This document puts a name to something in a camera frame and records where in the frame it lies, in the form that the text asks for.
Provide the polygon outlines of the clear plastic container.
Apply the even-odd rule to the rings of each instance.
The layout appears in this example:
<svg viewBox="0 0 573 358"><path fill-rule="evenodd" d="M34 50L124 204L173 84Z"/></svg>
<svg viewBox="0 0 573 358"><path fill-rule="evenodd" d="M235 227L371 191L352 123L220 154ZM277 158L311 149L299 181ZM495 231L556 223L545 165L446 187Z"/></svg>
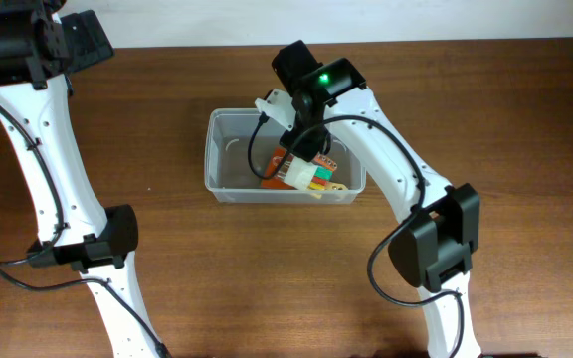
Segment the clear plastic container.
<svg viewBox="0 0 573 358"><path fill-rule="evenodd" d="M338 164L331 177L346 186L331 192L263 189L250 169L247 151L260 113L254 108L216 109L211 113L205 146L204 182L221 203L350 204L366 186L366 169L339 139L329 156Z"/></svg>

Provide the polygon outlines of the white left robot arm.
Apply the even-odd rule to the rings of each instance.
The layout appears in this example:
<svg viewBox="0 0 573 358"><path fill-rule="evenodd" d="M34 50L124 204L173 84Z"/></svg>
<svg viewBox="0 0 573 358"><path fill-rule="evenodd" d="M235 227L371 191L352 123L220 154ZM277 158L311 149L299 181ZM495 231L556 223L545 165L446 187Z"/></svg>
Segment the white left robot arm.
<svg viewBox="0 0 573 358"><path fill-rule="evenodd" d="M58 1L0 1L0 123L38 227L23 263L78 274L115 356L165 357L137 281L135 212L99 202L70 119L71 75L110 59L114 49L95 12L61 16L60 9Z"/></svg>

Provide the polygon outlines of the masonry drill bit red case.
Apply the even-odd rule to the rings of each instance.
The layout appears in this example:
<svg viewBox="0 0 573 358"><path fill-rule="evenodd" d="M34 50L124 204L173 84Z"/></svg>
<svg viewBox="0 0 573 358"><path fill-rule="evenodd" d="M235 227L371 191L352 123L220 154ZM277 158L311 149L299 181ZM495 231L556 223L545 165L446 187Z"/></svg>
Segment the masonry drill bit red case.
<svg viewBox="0 0 573 358"><path fill-rule="evenodd" d="M312 162L315 165L323 167L331 172L334 172L337 169L337 163L326 155L317 154Z"/></svg>

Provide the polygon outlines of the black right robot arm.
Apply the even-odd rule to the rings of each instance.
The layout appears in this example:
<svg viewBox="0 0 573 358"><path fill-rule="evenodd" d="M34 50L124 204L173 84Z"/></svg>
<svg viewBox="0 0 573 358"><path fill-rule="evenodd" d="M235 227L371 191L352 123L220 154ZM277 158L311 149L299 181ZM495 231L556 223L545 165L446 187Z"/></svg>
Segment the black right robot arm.
<svg viewBox="0 0 573 358"><path fill-rule="evenodd" d="M479 357L468 299L478 248L480 197L454 187L395 129L365 78L346 58L323 64L303 41L279 50L272 68L283 88L256 101L260 123L276 121L286 153L268 179L281 175L309 189L306 164L336 138L359 160L387 199L398 226L373 250L367 276L386 251L397 273L420 296L432 357Z"/></svg>

